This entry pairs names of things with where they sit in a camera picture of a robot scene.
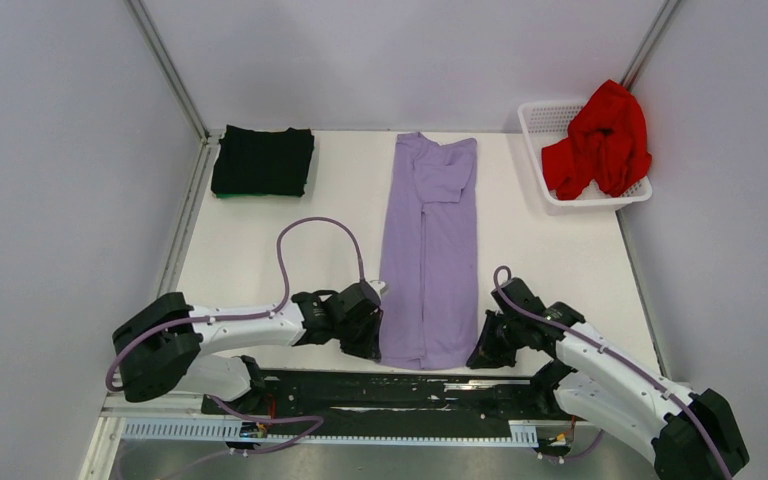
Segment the purple t shirt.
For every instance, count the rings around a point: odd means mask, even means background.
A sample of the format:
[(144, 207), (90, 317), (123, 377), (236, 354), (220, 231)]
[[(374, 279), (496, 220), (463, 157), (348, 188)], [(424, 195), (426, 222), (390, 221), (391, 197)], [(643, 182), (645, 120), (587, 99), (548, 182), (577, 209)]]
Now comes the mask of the purple t shirt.
[(398, 135), (382, 240), (380, 362), (465, 366), (477, 343), (477, 142)]

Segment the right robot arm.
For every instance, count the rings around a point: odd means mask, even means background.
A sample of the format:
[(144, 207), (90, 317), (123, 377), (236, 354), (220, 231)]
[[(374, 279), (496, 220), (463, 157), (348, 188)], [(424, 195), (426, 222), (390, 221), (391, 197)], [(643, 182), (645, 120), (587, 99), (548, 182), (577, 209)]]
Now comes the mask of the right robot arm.
[(531, 379), (544, 417), (582, 418), (644, 457), (660, 479), (731, 479), (750, 455), (731, 405), (654, 372), (607, 340), (563, 302), (545, 305), (518, 277), (495, 281), (467, 365), (511, 367), (525, 348), (550, 357)]

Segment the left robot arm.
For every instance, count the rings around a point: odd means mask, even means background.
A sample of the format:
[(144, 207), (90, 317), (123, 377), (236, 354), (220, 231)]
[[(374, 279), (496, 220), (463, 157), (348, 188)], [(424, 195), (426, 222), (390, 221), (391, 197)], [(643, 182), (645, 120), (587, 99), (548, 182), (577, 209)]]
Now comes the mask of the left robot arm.
[(377, 361), (386, 291), (381, 280), (360, 280), (341, 292), (300, 292), (281, 305), (231, 309), (190, 305), (181, 292), (164, 294), (113, 333), (116, 357), (107, 386), (130, 403), (184, 391), (256, 412), (267, 390), (257, 363), (229, 351), (335, 340), (344, 354)]

